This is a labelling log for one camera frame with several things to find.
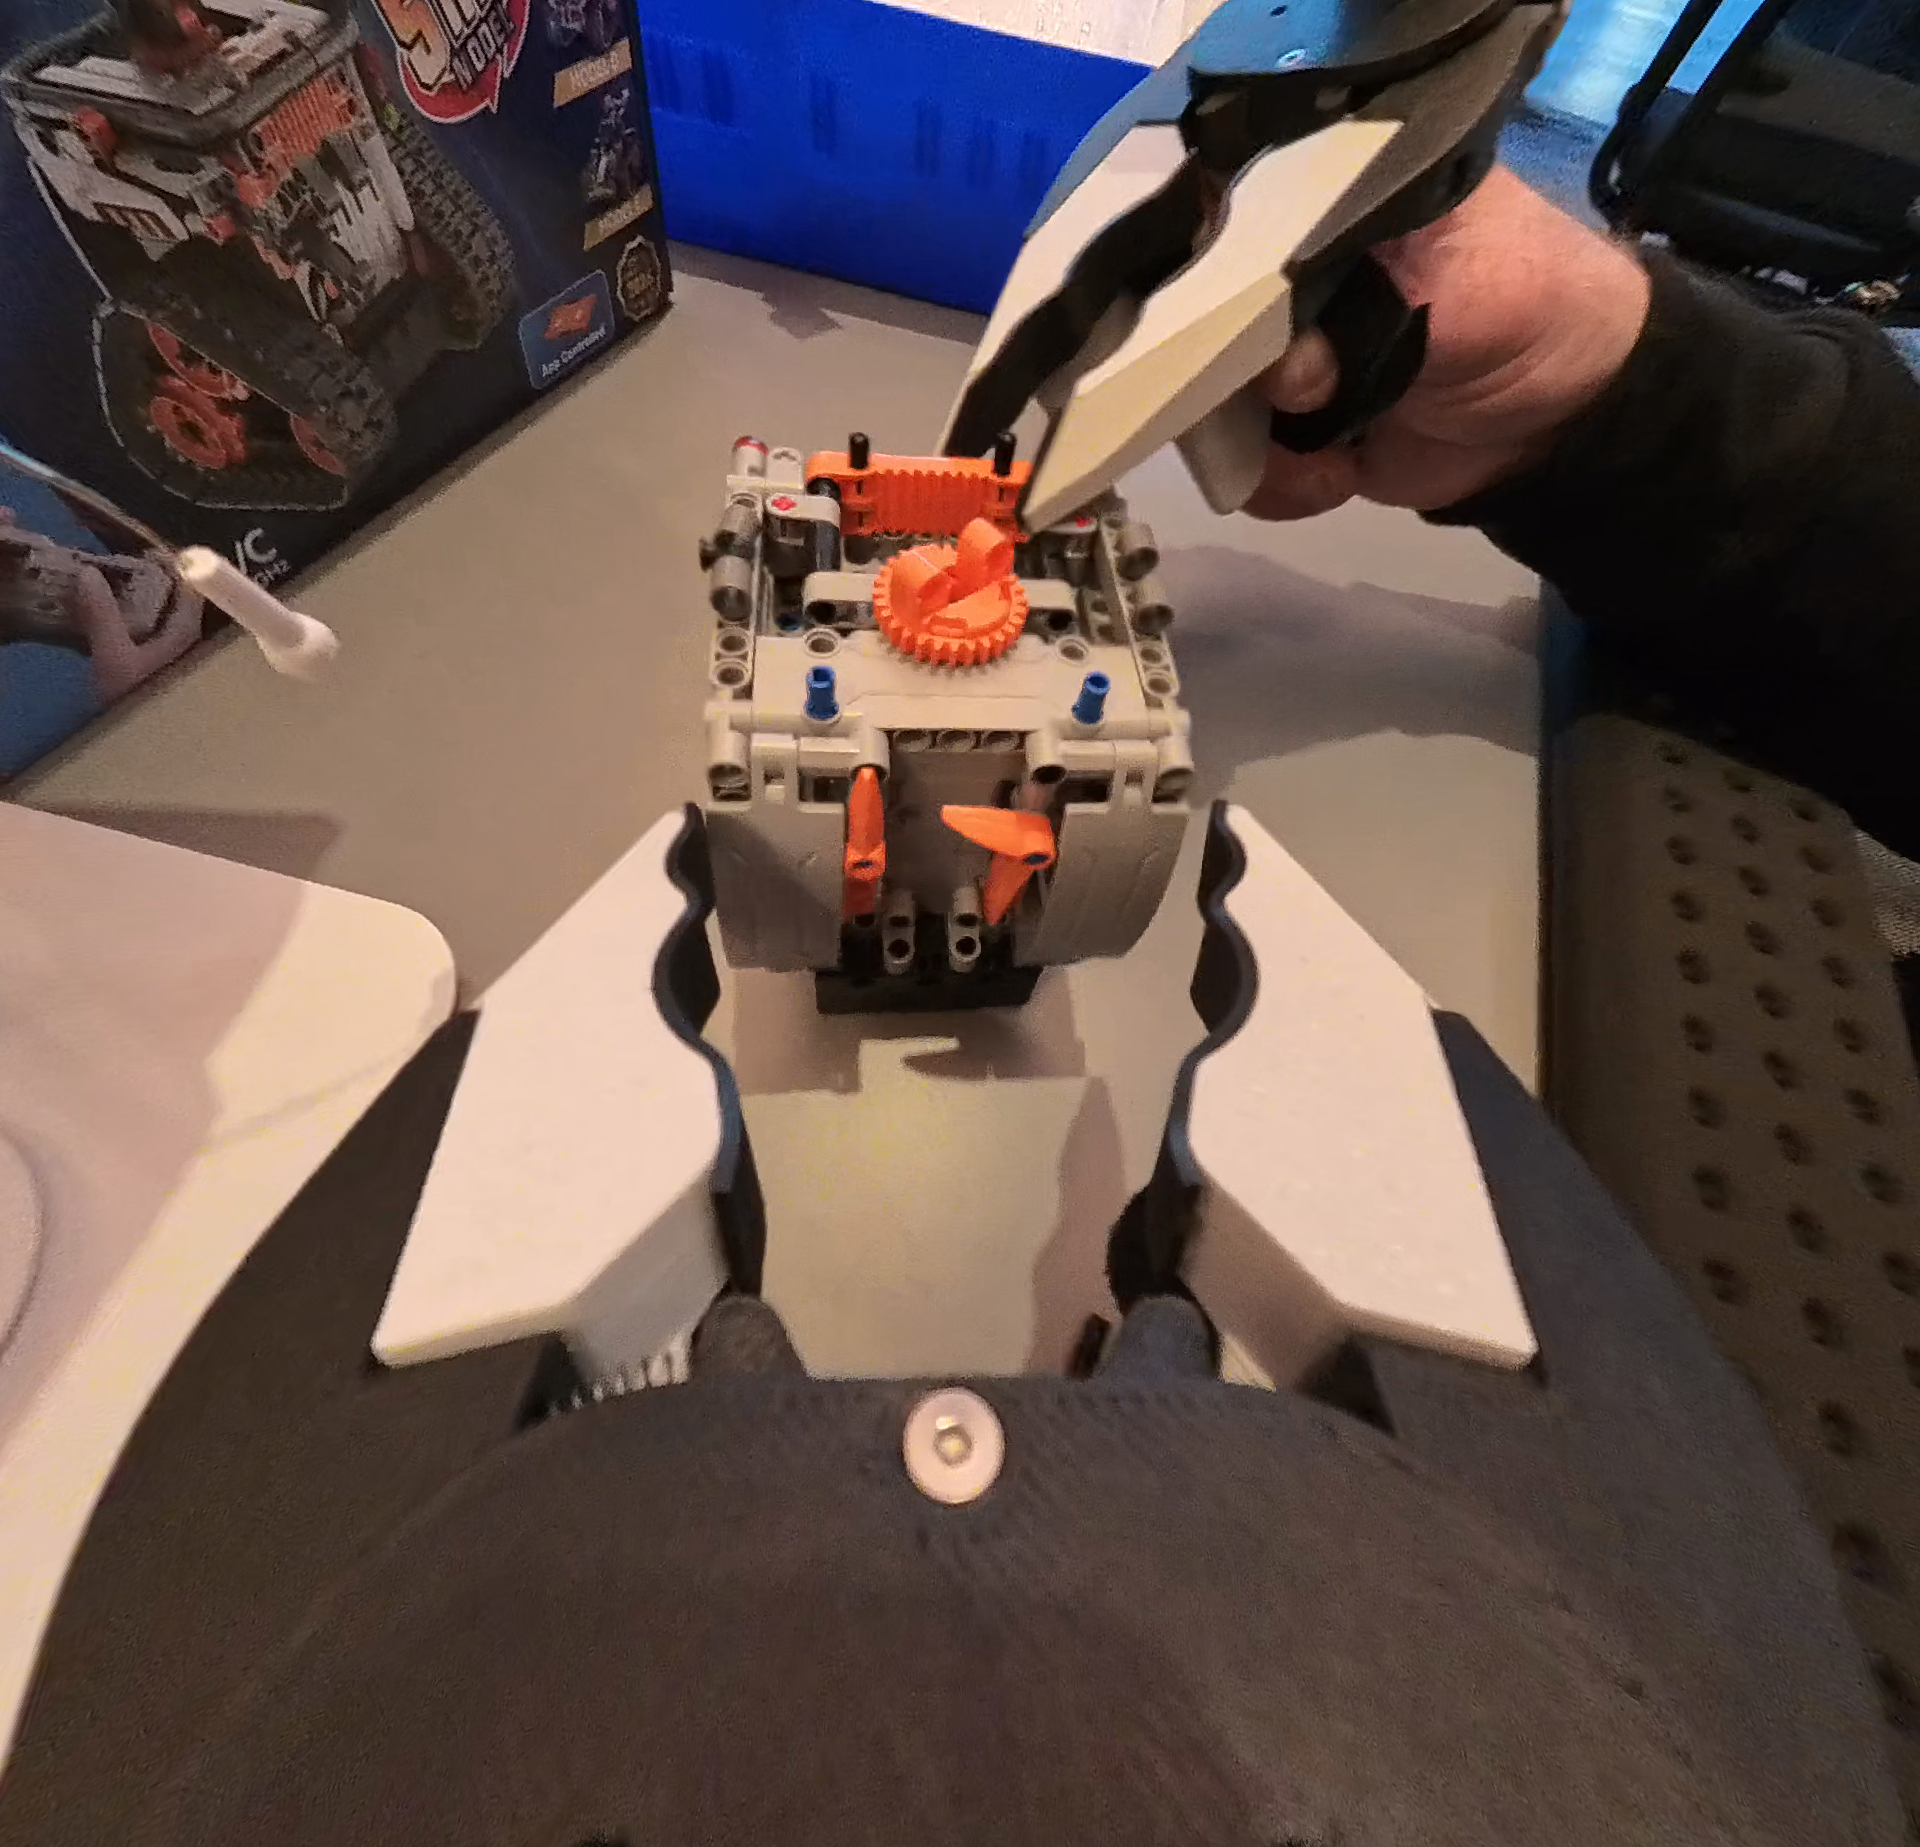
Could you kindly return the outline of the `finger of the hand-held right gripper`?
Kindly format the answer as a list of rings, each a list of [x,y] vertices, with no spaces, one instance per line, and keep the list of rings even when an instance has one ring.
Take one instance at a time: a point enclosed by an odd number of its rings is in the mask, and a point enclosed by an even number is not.
[[[980,458],[1032,405],[1057,434],[1072,390],[1127,338],[1147,295],[1201,253],[1213,217],[1216,175],[1184,134],[1126,131],[1029,230],[938,452]]]
[[[1343,117],[1266,148],[1227,184],[1208,242],[1072,383],[1024,485],[1024,525],[1088,507],[1162,444],[1184,454],[1213,513],[1246,504],[1268,448],[1257,383],[1298,328],[1286,260],[1400,129],[1395,117]]]

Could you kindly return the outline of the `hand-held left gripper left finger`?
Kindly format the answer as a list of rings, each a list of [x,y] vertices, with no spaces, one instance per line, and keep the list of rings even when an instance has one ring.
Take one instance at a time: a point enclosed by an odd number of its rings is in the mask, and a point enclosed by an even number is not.
[[[718,1296],[762,1292],[712,901],[705,820],[666,814],[479,1001],[379,1365],[557,1335],[583,1372],[664,1372]]]

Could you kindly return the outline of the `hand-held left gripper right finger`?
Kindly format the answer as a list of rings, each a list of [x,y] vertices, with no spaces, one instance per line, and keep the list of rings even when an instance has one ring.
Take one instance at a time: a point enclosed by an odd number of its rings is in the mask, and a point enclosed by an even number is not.
[[[1110,1237],[1120,1307],[1188,1296],[1275,1386],[1364,1338],[1538,1358],[1428,993],[1245,811],[1213,803],[1158,1156]]]

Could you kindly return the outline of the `grey orange toy block model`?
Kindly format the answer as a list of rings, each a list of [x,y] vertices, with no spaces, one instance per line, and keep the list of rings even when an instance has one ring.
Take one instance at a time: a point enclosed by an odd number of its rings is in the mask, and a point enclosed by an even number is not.
[[[1015,1008],[1131,954],[1191,817],[1152,530],[1032,464],[739,436],[706,583],[712,919],[826,1014]]]

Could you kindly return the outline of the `person's right forearm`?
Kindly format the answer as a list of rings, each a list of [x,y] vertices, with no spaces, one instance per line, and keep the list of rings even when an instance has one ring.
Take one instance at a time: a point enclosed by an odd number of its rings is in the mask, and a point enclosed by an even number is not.
[[[1680,706],[1918,860],[1918,380],[1864,319],[1648,259],[1620,375],[1480,530]]]

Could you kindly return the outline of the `person's right hand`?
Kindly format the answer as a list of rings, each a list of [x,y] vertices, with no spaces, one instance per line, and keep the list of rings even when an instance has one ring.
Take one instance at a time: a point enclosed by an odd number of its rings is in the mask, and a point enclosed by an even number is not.
[[[1428,309],[1405,396],[1322,452],[1266,452],[1246,510],[1305,520],[1345,501],[1438,513],[1535,468],[1620,372],[1648,312],[1648,271],[1510,168],[1445,217],[1373,249]]]

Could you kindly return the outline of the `blue plastic bin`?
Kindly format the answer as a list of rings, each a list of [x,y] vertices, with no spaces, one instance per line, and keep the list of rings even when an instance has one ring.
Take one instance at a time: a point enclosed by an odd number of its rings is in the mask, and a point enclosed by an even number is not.
[[[1115,59],[869,0],[636,11],[673,242],[975,312],[1147,70],[1147,41]]]

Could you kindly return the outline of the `dark perforated pad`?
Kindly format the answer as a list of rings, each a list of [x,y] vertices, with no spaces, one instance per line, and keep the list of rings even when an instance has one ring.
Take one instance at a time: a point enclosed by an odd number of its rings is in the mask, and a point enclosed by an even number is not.
[[[1548,888],[1552,1110],[1759,1388],[1918,1777],[1918,1071],[1853,828],[1584,712]]]

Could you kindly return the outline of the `black office chair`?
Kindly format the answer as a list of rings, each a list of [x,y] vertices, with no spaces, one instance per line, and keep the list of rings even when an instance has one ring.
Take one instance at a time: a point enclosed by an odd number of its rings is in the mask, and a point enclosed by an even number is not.
[[[1918,0],[1686,0],[1586,177],[1620,237],[1918,328]]]

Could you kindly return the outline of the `blue robot kit box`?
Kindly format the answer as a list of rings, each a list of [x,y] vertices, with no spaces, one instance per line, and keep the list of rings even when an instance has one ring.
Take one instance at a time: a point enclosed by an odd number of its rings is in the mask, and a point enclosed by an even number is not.
[[[634,0],[3,0],[3,779],[671,295]]]

